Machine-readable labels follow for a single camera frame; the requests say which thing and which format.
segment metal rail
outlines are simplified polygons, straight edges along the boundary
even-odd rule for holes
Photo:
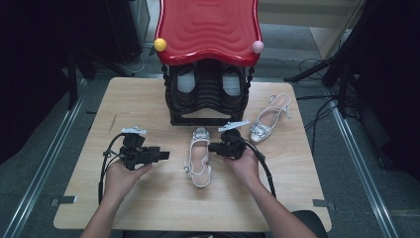
[[[73,109],[67,111],[65,114],[64,119],[62,120],[61,125],[59,126],[58,131],[56,132],[52,143],[50,144],[50,147],[47,150],[47,153],[37,170],[37,173],[35,174],[31,184],[22,197],[19,206],[13,215],[13,218],[7,227],[7,230],[3,236],[4,238],[14,238],[20,236],[28,220],[28,217],[31,214],[31,211],[38,200],[41,190],[43,189],[44,184],[46,183],[46,180],[53,168],[53,164],[62,147],[62,144],[64,143],[65,138],[74,122],[74,119],[77,116],[81,102],[83,101],[86,92],[86,88],[87,82],[85,79],[82,79],[78,88],[79,98],[73,106]]]
[[[332,94],[329,89],[326,90],[328,95]],[[331,106],[335,107],[336,103],[332,101]],[[377,223],[379,224],[383,236],[389,238],[399,237],[391,216],[389,215],[389,211],[383,202],[382,196],[380,195],[380,192],[378,191],[376,184],[368,170],[365,159],[359,150],[358,144],[356,143],[347,120],[341,116],[337,108],[334,109],[334,116],[349,149],[356,171],[358,172],[359,178],[361,179],[362,186],[364,187],[367,194],[367,199],[370,202],[371,209],[376,216]]]

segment forearm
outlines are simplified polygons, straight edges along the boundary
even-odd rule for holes
[[[104,197],[80,237],[109,237],[121,202]]]
[[[247,186],[274,237],[316,237],[296,216],[256,181]]]

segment wooden tabletop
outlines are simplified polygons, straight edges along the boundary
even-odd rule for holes
[[[184,167],[189,143],[196,127],[171,126],[164,100],[162,79],[113,78],[104,95],[95,121],[86,139],[65,195],[77,195],[73,204],[61,204],[54,226],[61,229],[83,229],[98,206],[98,183],[102,153],[123,128],[147,129],[144,146],[160,146],[170,151],[168,161],[154,168],[135,185],[121,205],[114,229],[182,230],[182,231],[267,231],[261,212],[245,187],[240,184],[217,155],[211,153],[211,181],[196,188]],[[240,128],[245,139],[260,112],[268,106],[271,95],[288,93],[291,119],[280,116],[273,134],[258,144],[265,155],[277,199],[289,210],[313,210],[327,231],[331,220],[327,208],[315,207],[313,199],[324,199],[310,153],[293,88],[288,83],[252,82],[250,101]],[[218,114],[204,109],[195,116]],[[207,127],[211,142],[220,142],[217,127]],[[113,150],[118,152],[122,139]],[[268,183],[262,167],[261,180]]]

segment metal bracket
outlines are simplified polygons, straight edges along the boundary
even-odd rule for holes
[[[314,206],[327,207],[329,210],[336,210],[336,204],[334,204],[334,202],[328,202],[321,199],[312,199],[312,203]]]
[[[133,134],[147,134],[148,131],[147,130],[143,130],[137,126],[132,127],[132,128],[123,128],[123,130],[121,130],[123,133],[133,133]]]
[[[239,122],[228,122],[228,124],[224,125],[223,127],[219,127],[218,131],[219,132],[228,131],[228,130],[231,130],[240,126],[244,126],[248,123],[250,123],[249,120],[239,121]]]
[[[50,202],[50,206],[59,206],[60,204],[63,203],[75,203],[77,201],[77,196],[60,196],[60,197],[56,197],[53,198],[52,201]]]

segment white sandal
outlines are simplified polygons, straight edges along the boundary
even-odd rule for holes
[[[198,188],[203,188],[210,183],[211,167],[209,161],[208,145],[210,133],[203,127],[197,128],[192,134],[189,146],[189,160],[185,162],[185,171],[191,175],[192,182]]]
[[[257,121],[251,127],[251,140],[253,142],[260,142],[271,135],[275,124],[277,124],[278,118],[282,111],[284,111],[288,118],[290,96],[285,93],[273,95],[269,100],[269,107],[265,108],[260,113]]]

